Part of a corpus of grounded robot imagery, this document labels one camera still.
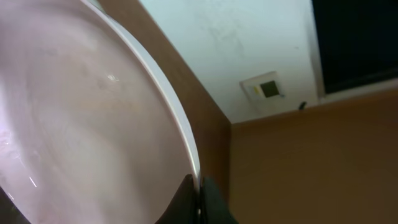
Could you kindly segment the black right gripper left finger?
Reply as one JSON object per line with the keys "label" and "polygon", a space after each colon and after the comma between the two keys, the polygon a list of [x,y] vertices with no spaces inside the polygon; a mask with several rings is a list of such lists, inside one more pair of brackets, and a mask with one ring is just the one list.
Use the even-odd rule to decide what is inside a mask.
{"label": "black right gripper left finger", "polygon": [[194,224],[197,220],[197,194],[188,174],[179,185],[165,212],[155,224]]}

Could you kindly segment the pink white plate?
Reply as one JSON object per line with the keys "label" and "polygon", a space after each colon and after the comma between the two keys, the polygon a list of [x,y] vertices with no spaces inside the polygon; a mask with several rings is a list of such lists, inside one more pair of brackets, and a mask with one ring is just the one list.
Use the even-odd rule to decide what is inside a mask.
{"label": "pink white plate", "polygon": [[89,1],[1,2],[1,187],[31,223],[154,223],[190,123],[140,43]]}

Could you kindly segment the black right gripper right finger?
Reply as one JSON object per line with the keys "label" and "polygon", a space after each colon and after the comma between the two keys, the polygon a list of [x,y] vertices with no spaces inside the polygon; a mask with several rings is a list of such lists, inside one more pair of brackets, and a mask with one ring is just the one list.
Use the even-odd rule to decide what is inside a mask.
{"label": "black right gripper right finger", "polygon": [[204,177],[200,189],[200,209],[202,224],[238,224],[229,211],[217,184]]}

